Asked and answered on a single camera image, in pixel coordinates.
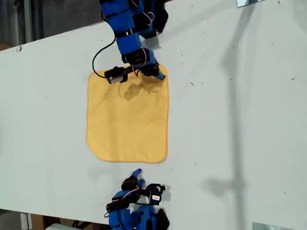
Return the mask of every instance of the black cable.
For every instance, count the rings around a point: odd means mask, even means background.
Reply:
[[[111,45],[113,45],[113,44],[115,43],[115,41],[116,41],[116,36],[115,36],[115,32],[114,32],[114,31],[113,31],[113,33],[114,33],[114,40],[113,40],[113,42],[111,42],[109,45],[107,45],[107,46],[103,47],[101,50],[99,50],[99,51],[96,53],[96,55],[94,56],[93,61],[92,61],[92,68],[93,68],[94,73],[95,73],[97,76],[101,77],[101,78],[106,78],[106,77],[105,77],[105,76],[101,76],[99,73],[96,72],[96,70],[95,70],[95,68],[94,68],[94,61],[95,61],[95,58],[97,57],[97,55],[100,54],[101,51],[105,50],[106,48],[110,47]]]
[[[145,204],[145,203],[138,203],[138,202],[133,203],[133,204],[136,204],[136,205],[152,205],[152,204]]]

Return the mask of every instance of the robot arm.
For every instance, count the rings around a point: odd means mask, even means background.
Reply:
[[[105,77],[109,83],[125,82],[128,74],[137,69],[146,76],[155,76],[160,80],[165,78],[159,70],[153,51],[143,48],[139,38],[139,35],[150,38],[163,31],[168,19],[163,1],[100,0],[105,20],[114,31],[122,60],[131,65],[128,68],[115,67],[107,71]]]
[[[145,181],[138,180],[137,177],[141,169],[137,169],[127,178],[121,191],[112,198],[112,202],[107,204],[106,210],[109,213],[109,225],[115,230],[166,230],[169,226],[168,218],[160,209],[154,213],[153,205],[159,205],[162,193],[165,190],[160,184],[150,184],[146,189],[142,189]],[[130,203],[137,203],[140,196],[147,196],[148,204],[142,204],[137,210],[130,214],[128,209]]]

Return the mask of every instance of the white table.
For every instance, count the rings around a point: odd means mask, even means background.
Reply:
[[[85,142],[106,23],[0,52],[0,208],[107,223],[136,168],[168,185],[172,230],[307,228],[307,1],[176,0],[155,51],[169,73],[168,157],[109,163]],[[122,65],[117,46],[97,69]]]

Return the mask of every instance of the yellow towel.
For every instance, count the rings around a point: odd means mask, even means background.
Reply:
[[[129,74],[109,84],[92,73],[88,81],[86,141],[104,161],[159,163],[167,155],[168,76]]]

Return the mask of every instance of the white label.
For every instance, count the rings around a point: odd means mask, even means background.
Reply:
[[[153,196],[152,196],[152,199],[153,199],[153,200],[157,200],[157,201],[159,201],[159,200],[160,200],[160,197],[159,197],[159,196],[157,196],[157,195],[153,195]]]

